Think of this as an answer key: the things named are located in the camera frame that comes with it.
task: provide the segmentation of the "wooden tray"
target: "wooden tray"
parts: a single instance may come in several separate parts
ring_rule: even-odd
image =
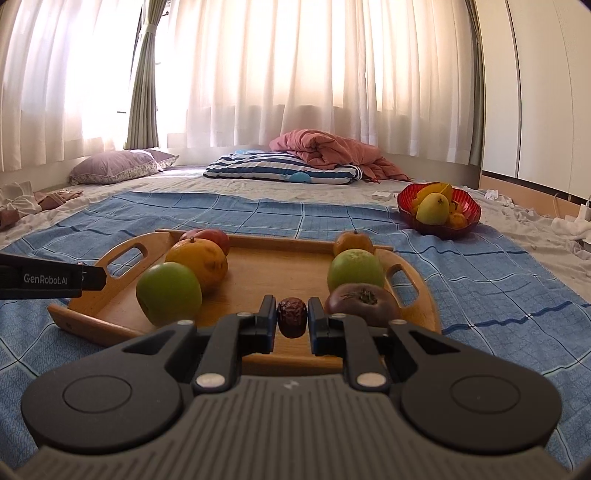
[[[117,258],[137,248],[142,259],[120,277],[107,275],[102,291],[85,291],[72,299],[68,308],[51,304],[48,311],[60,328],[103,346],[111,346],[144,335],[154,326],[143,314],[135,298],[138,277],[150,266],[164,261],[168,250],[183,231],[157,230],[127,240],[112,248],[97,263],[107,267]],[[333,243],[312,240],[229,235],[228,274],[219,288],[203,302],[197,326],[212,325],[218,318],[236,312],[257,312],[266,294],[277,301],[298,297],[307,302],[329,295],[326,276],[333,259]],[[390,247],[377,247],[375,255],[384,266],[387,278],[403,270],[417,290],[412,305],[403,306],[386,281],[386,288],[401,306],[402,317],[434,332],[441,332],[437,307],[418,272],[392,253]],[[310,353],[306,333],[287,339],[279,329],[274,352],[249,355],[243,360],[244,373],[261,375],[321,374],[340,371],[342,361],[334,357],[315,357]]]

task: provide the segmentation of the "cabinet door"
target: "cabinet door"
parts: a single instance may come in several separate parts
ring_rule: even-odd
[[[518,177],[567,192],[573,159],[573,101],[554,1],[509,0],[509,7],[521,77]]]
[[[579,0],[555,0],[573,92],[573,164],[569,193],[591,194],[591,11]]]
[[[475,0],[485,75],[482,169],[515,177],[519,141],[517,63],[505,0]]]

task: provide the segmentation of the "blue plaid cloth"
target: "blue plaid cloth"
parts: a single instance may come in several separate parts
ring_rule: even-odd
[[[157,228],[206,226],[330,241],[355,227],[376,244],[392,245],[426,280],[445,335],[531,368],[556,385],[563,415],[548,444],[550,453],[569,468],[591,455],[591,306],[486,225],[452,242],[407,229],[385,206],[128,192],[27,235],[4,251],[93,264],[133,236]],[[129,252],[111,266],[111,274],[121,275],[138,260]],[[403,273],[395,275],[394,283],[405,303],[412,302],[415,291]],[[20,414],[27,385],[43,372],[99,350],[51,321],[51,301],[0,302],[0,458],[13,468],[35,452]]]

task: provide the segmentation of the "white cloth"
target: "white cloth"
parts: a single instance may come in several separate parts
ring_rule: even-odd
[[[17,210],[21,217],[41,211],[30,181],[0,187],[0,210]]]
[[[496,200],[499,197],[498,190],[487,190],[484,197],[488,200]]]
[[[0,17],[0,172],[125,141],[139,0],[9,0]]]
[[[168,148],[268,145],[311,128],[468,163],[465,0],[172,0],[156,35]]]
[[[576,218],[569,222],[563,218],[556,217],[552,220],[552,230],[556,235],[563,236],[569,240],[584,240],[591,243],[591,222],[582,218]]]

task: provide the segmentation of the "blue and white striped pillow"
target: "blue and white striped pillow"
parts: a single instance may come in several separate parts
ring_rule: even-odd
[[[355,165],[342,165],[334,170],[310,167],[295,155],[285,152],[247,150],[224,155],[211,163],[203,175],[218,179],[256,179],[290,181],[296,172],[307,173],[312,183],[347,185],[363,176]]]

